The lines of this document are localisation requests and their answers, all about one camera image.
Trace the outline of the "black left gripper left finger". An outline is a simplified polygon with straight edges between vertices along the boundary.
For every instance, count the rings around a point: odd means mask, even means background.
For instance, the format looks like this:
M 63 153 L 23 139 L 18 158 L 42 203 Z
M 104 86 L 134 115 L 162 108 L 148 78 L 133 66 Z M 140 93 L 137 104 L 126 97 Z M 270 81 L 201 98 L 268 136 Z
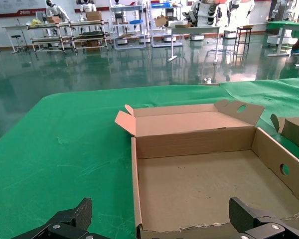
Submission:
M 88 232 L 92 221 L 92 199 L 84 198 L 77 207 L 57 212 L 44 225 L 16 236 L 16 239 L 104 239 Z

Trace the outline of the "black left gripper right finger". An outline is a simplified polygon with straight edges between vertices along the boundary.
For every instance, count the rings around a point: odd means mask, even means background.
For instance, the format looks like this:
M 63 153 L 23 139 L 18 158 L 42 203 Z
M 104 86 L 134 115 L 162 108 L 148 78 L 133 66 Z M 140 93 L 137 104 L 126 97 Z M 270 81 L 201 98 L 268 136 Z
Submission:
M 229 219 L 238 232 L 235 239 L 299 239 L 299 230 L 270 212 L 247 206 L 239 198 L 229 200 Z

